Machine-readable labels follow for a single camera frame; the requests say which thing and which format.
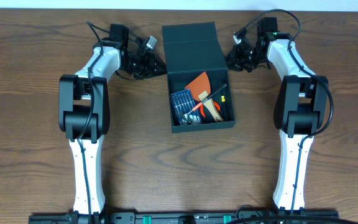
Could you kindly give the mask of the red handled cutting pliers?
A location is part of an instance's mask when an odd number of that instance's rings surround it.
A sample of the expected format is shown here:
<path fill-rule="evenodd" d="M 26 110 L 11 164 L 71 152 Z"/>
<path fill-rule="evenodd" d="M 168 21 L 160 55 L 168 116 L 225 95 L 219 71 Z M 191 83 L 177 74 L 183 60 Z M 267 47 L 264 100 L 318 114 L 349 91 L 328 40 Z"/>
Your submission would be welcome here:
<path fill-rule="evenodd" d="M 214 103 L 214 106 L 216 107 L 217 111 L 220 112 L 220 111 L 221 111 L 221 107 L 220 107 L 219 103 L 216 102 L 216 101 L 214 101 L 214 100 L 213 100 L 213 103 Z M 204 112 L 204 106 L 203 106 L 203 105 L 200 106 L 200 113 L 201 113 L 202 117 L 203 117 L 204 119 L 206 119 L 206 114 L 205 114 L 205 112 Z"/>

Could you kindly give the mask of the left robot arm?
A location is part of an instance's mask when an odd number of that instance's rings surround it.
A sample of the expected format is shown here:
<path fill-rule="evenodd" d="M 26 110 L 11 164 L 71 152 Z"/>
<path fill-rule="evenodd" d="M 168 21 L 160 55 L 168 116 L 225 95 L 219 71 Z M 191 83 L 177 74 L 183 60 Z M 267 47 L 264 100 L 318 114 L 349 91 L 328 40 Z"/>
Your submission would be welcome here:
<path fill-rule="evenodd" d="M 83 68 L 59 80 L 59 127 L 73 154 L 75 202 L 73 210 L 93 217 L 102 213 L 105 195 L 101 180 L 101 150 L 110 126 L 108 82 L 120 70 L 133 80 L 166 73 L 154 54 L 154 36 L 143 39 L 122 24 L 111 24 L 105 38 L 97 37 Z"/>

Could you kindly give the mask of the dark green box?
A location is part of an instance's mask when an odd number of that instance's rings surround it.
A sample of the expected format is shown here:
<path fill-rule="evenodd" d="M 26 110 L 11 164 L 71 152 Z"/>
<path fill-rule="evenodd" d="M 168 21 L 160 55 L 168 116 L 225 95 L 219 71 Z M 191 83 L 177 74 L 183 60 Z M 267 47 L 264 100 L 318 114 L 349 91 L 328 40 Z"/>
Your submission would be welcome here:
<path fill-rule="evenodd" d="M 170 106 L 173 133 L 231 128 L 236 119 L 230 90 L 228 67 L 219 44 L 214 22 L 162 26 L 163 47 L 167 66 L 168 93 L 185 89 L 196 77 L 206 72 L 211 90 L 227 84 L 226 101 L 229 120 L 215 122 L 209 111 L 201 124 L 179 125 Z M 221 93 L 213 97 L 221 107 Z"/>

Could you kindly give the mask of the black yellow screwdriver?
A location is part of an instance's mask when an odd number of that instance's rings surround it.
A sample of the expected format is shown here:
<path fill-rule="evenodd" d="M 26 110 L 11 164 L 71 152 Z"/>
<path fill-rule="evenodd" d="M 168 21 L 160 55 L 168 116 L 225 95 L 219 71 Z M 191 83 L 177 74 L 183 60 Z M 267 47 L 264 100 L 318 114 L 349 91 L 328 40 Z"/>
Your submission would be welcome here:
<path fill-rule="evenodd" d="M 229 113 L 228 113 L 228 109 L 227 109 L 226 89 L 225 88 L 222 89 L 222 93 L 221 93 L 221 111 L 222 111 L 223 120 L 228 121 Z"/>

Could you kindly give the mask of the black handled claw hammer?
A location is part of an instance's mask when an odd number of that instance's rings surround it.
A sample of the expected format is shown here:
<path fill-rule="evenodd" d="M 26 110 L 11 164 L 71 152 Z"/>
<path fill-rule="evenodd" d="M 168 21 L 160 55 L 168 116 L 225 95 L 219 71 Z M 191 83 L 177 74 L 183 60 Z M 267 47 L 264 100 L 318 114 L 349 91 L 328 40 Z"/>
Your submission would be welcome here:
<path fill-rule="evenodd" d="M 189 112 L 184 113 L 184 112 L 181 111 L 180 112 L 181 119 L 184 119 L 188 124 L 191 124 L 193 122 L 193 119 L 189 118 L 189 115 L 191 113 L 195 112 L 198 108 L 200 108 L 201 105 L 204 105 L 208 100 L 211 100 L 214 95 L 219 93 L 221 90 L 225 89 L 225 87 L 227 87 L 227 84 L 223 83 L 216 91 L 214 91 L 213 93 L 208 95 L 204 100 L 200 101 L 197 105 L 192 107 L 192 109 L 189 110 Z"/>

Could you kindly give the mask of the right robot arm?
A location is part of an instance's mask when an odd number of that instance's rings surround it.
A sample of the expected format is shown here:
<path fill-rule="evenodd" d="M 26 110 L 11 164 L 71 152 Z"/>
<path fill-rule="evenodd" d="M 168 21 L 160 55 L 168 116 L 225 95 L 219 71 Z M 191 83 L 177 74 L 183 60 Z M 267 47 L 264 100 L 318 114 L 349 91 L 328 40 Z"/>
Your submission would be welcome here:
<path fill-rule="evenodd" d="M 326 105 L 332 104 L 328 79 L 316 75 L 300 57 L 295 38 L 280 32 L 275 17 L 257 23 L 257 43 L 251 45 L 243 27 L 234 33 L 235 44 L 226 57 L 231 70 L 251 72 L 266 63 L 274 67 L 282 81 L 273 111 L 280 132 L 280 167 L 273 193 L 280 210 L 298 211 L 305 207 L 304 183 L 308 154 L 314 137 L 326 127 Z"/>

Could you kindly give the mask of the orange scraper wooden handle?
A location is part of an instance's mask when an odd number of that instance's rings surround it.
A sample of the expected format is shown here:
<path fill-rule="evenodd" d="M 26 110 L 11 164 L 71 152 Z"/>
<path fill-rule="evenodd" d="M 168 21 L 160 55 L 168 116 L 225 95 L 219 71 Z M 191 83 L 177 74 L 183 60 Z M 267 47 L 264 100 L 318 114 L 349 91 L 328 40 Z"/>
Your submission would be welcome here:
<path fill-rule="evenodd" d="M 195 78 L 191 83 L 187 84 L 185 89 L 190 89 L 194 100 L 197 101 L 197 104 L 200 101 L 204 100 L 208 95 L 213 93 L 211 91 L 211 85 L 206 72 L 203 72 L 201 75 Z M 203 106 L 204 106 L 204 110 L 207 109 L 209 111 L 210 115 L 213 117 L 215 122 L 224 121 L 222 116 L 214 106 L 213 98 L 211 100 L 208 100 Z"/>

